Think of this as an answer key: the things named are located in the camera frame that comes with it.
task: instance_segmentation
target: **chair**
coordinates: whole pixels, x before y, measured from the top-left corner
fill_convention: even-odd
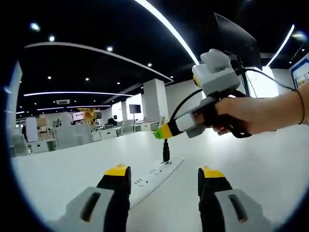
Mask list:
[[[23,134],[14,134],[12,136],[15,156],[29,155],[26,140]]]
[[[135,120],[122,121],[119,136],[133,133],[135,130]]]

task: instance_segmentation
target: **gray gripper housing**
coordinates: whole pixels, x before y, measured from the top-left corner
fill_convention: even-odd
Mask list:
[[[261,205],[240,189],[220,191],[215,195],[223,212],[226,232],[272,231],[272,225],[264,217]],[[242,222],[239,222],[240,214],[237,214],[236,208],[242,211],[242,217],[245,218]]]

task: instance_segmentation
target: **display board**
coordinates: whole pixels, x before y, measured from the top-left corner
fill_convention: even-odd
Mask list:
[[[77,112],[73,113],[73,121],[83,120],[84,119],[84,113],[83,112]]]

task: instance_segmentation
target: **white pillar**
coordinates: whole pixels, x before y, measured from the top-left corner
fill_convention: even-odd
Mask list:
[[[4,87],[5,92],[8,94],[8,101],[6,106],[6,132],[8,138],[8,145],[11,147],[12,144],[12,134],[16,125],[16,106],[17,106],[17,97],[19,90],[19,82],[23,72],[20,68],[19,62],[16,62],[10,86]]]
[[[146,115],[153,120],[164,116],[169,120],[168,103],[163,81],[153,79],[143,84]]]
[[[126,101],[121,102],[121,110],[122,110],[122,118],[123,118],[123,121],[127,121]]]

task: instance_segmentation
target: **computer monitor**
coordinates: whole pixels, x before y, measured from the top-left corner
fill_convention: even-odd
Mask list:
[[[141,113],[140,105],[129,105],[130,114],[139,114]]]
[[[243,66],[262,69],[260,51],[251,34],[217,13],[209,14],[205,20],[208,22],[205,28],[208,35],[204,41],[205,48],[233,54],[242,61]]]
[[[96,117],[97,119],[101,119],[102,118],[102,112],[97,112],[96,114],[97,114],[97,117]]]
[[[73,121],[78,121],[84,119],[84,113],[83,112],[77,112],[73,113]]]

